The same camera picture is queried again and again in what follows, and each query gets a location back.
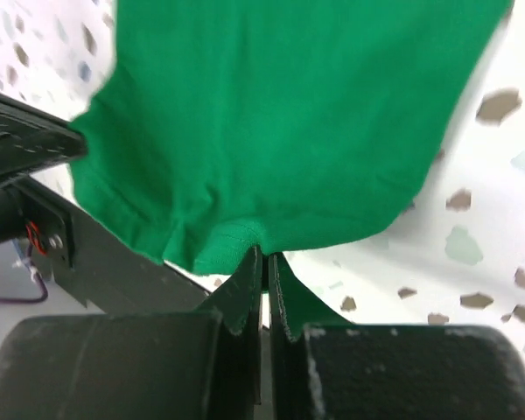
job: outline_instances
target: black bar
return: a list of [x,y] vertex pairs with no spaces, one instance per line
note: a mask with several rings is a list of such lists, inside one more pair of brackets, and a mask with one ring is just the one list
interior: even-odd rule
[[0,188],[0,243],[25,235],[25,221],[18,191]]
[[0,186],[86,153],[66,122],[0,95]]

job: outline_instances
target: bolt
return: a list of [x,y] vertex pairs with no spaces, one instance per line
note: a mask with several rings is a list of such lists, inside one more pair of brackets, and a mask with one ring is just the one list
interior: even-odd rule
[[60,239],[60,236],[57,234],[54,234],[49,238],[49,245],[51,245],[52,249],[62,249],[64,244],[62,243],[62,240]]

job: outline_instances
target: wire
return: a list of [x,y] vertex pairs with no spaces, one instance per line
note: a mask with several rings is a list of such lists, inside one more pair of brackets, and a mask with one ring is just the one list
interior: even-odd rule
[[39,270],[35,266],[32,260],[33,245],[30,243],[27,247],[27,251],[22,252],[21,248],[17,241],[11,242],[14,248],[17,251],[19,260],[22,264],[29,270],[31,274],[31,280],[39,287],[41,290],[41,296],[33,298],[24,298],[24,297],[0,297],[0,305],[34,305],[45,302],[49,297],[49,292],[46,289],[45,281],[39,273]]

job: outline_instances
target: green cloth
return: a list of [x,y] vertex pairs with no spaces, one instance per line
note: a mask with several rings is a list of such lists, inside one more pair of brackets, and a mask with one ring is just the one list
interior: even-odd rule
[[196,274],[385,229],[509,0],[119,0],[82,207]]

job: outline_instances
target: purple cable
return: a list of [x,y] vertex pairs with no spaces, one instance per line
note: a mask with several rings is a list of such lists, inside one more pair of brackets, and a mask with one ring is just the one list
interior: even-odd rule
[[33,264],[32,261],[33,246],[29,244],[27,251],[25,253],[25,266],[31,273],[31,280],[40,288],[41,296],[33,298],[23,298],[23,297],[0,297],[0,305],[31,305],[31,304],[40,304],[45,302],[49,297],[49,292],[46,289],[45,281],[43,277],[39,274],[37,267]]

